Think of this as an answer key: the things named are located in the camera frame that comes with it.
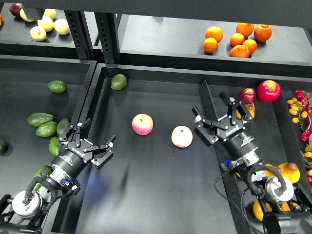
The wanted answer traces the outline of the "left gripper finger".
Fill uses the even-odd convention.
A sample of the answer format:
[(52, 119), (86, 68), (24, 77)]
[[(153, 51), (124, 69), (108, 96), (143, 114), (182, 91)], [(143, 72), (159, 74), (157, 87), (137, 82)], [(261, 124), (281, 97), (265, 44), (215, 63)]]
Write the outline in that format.
[(112, 135), (103, 145), (91, 145), (83, 148), (83, 162), (93, 163), (96, 169), (101, 169), (113, 157), (115, 139), (116, 135)]
[(76, 125), (69, 124), (68, 127), (63, 131), (63, 133), (58, 137), (61, 145), (61, 152), (64, 151), (68, 146), (70, 148), (74, 147), (76, 150), (83, 152), (83, 146), (81, 135), (83, 131), (91, 124), (91, 119), (87, 118), (84, 122), (79, 122)]

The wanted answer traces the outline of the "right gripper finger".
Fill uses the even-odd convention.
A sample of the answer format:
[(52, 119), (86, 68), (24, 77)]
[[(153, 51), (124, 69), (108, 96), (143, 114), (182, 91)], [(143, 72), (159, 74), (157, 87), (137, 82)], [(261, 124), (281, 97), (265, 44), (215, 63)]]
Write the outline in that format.
[(232, 126), (234, 126), (238, 120), (241, 120), (243, 123), (247, 123), (253, 119), (250, 111), (242, 101), (229, 97), (224, 92), (221, 92), (219, 96), (228, 107), (227, 114), (230, 118), (230, 124)]
[(225, 125), (220, 121), (205, 119), (196, 106), (192, 108), (192, 112), (195, 115), (195, 130), (206, 143), (211, 145), (215, 144), (219, 140), (217, 130), (226, 131), (229, 129), (228, 125)]

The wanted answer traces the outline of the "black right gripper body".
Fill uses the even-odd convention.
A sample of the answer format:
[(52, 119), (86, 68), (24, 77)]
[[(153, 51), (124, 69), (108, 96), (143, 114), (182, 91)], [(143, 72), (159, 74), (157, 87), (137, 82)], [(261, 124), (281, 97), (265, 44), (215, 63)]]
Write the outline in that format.
[(224, 145), (230, 153), (230, 158), (222, 163), (222, 167), (251, 167), (261, 160), (256, 154), (258, 144), (254, 137), (243, 127), (224, 139)]

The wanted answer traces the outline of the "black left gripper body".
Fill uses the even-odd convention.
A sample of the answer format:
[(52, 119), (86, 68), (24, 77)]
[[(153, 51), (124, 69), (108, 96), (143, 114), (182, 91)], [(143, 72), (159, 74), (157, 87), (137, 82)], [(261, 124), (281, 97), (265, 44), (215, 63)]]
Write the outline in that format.
[(69, 142), (67, 147), (51, 162), (53, 169), (62, 169), (70, 179), (75, 179), (94, 156), (93, 152), (85, 152), (84, 149), (93, 146), (94, 144), (86, 139), (80, 140), (79, 147), (74, 141)]

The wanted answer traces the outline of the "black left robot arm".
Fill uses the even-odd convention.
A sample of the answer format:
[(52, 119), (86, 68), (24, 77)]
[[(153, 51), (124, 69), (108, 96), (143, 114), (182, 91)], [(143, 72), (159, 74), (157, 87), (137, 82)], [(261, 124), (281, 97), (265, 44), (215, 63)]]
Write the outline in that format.
[(0, 200), (0, 232), (9, 229), (19, 234), (40, 234), (42, 223), (54, 203), (64, 197), (79, 193), (78, 175), (90, 163), (101, 169), (113, 157), (115, 135), (103, 145), (94, 145), (81, 138), (83, 128), (90, 119), (77, 125), (70, 124), (59, 136), (64, 149), (52, 160), (50, 173), (40, 170), (26, 190), (15, 197), (5, 195)]

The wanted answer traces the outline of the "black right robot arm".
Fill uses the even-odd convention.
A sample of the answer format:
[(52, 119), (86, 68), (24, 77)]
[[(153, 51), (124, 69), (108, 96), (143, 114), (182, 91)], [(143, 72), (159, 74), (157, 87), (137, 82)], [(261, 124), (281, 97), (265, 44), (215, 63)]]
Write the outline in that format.
[(264, 234), (310, 234), (312, 232), (312, 198), (299, 183), (274, 167), (266, 166), (256, 154), (258, 148), (254, 137), (245, 124), (253, 117), (242, 101), (220, 93), (227, 105), (227, 113), (218, 120), (206, 119), (196, 106), (195, 130), (207, 143), (224, 144), (230, 153), (229, 159), (220, 164), (221, 175), (238, 174), (256, 197), (263, 213)]

